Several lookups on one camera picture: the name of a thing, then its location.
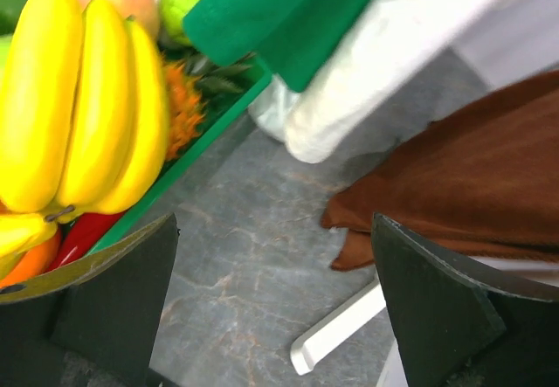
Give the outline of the yellow banana bunch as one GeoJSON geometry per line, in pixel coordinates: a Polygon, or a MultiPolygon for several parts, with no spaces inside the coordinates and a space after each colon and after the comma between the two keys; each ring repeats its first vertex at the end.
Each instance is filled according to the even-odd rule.
{"type": "Polygon", "coordinates": [[[60,225],[137,204],[168,139],[161,55],[136,18],[27,0],[1,80],[2,274],[60,225]]]}

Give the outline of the white rack foot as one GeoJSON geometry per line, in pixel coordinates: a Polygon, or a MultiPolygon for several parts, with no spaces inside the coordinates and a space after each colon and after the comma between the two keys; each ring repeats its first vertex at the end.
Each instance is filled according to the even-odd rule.
{"type": "Polygon", "coordinates": [[[385,308],[380,282],[369,283],[292,343],[290,358],[296,373],[303,376],[313,371],[319,361],[385,308]]]}

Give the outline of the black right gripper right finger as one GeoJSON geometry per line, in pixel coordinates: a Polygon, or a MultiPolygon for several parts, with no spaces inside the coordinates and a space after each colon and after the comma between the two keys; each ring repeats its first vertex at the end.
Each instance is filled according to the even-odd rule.
{"type": "Polygon", "coordinates": [[[382,214],[372,248],[410,386],[556,386],[558,289],[455,253],[382,214]]]}

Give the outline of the white hanging cloth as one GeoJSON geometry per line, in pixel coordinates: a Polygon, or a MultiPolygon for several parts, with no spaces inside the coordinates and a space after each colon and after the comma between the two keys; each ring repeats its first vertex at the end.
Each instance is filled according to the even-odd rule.
{"type": "Polygon", "coordinates": [[[375,108],[501,0],[370,0],[301,93],[274,76],[248,107],[297,160],[319,163],[375,108]]]}

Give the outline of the brown hanging towel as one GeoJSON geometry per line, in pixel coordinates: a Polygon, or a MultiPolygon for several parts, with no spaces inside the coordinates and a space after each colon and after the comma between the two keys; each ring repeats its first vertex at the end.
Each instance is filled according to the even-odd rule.
{"type": "Polygon", "coordinates": [[[557,72],[433,122],[333,195],[321,225],[347,230],[334,270],[373,264],[377,214],[465,255],[557,261],[557,72]]]}

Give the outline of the green hanging cloth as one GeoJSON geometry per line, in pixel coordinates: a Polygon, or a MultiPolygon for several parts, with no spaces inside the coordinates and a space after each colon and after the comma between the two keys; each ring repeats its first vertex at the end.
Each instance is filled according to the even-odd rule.
{"type": "Polygon", "coordinates": [[[228,66],[249,52],[301,93],[369,0],[200,0],[183,19],[192,44],[228,66]]]}

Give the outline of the orange pineapple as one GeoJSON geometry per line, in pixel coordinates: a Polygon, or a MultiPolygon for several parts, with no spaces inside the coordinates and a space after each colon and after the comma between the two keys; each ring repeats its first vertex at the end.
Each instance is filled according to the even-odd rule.
{"type": "Polygon", "coordinates": [[[167,162],[179,158],[181,150],[202,134],[200,126],[212,101],[246,90],[242,75],[252,68],[253,57],[250,52],[230,66],[218,66],[201,52],[186,49],[180,58],[165,61],[171,117],[167,162]]]}

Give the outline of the red chili pepper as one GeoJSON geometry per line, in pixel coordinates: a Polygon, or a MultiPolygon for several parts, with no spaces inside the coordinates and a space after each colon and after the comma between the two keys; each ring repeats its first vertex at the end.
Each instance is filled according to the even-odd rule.
{"type": "Polygon", "coordinates": [[[45,273],[81,259],[124,214],[125,212],[113,215],[86,213],[79,217],[45,273]]]}

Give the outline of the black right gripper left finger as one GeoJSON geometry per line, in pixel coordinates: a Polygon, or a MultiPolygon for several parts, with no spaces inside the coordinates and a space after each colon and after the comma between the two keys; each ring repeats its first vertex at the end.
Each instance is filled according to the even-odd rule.
{"type": "Polygon", "coordinates": [[[73,352],[143,386],[179,231],[160,217],[100,252],[1,290],[1,384],[57,386],[73,352]]]}

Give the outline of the orange fruit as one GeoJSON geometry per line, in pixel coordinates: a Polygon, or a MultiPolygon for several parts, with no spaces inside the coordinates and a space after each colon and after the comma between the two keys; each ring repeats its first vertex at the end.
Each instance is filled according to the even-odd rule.
{"type": "Polygon", "coordinates": [[[28,251],[14,269],[1,280],[1,287],[11,286],[40,275],[53,262],[60,247],[62,231],[28,251]]]}

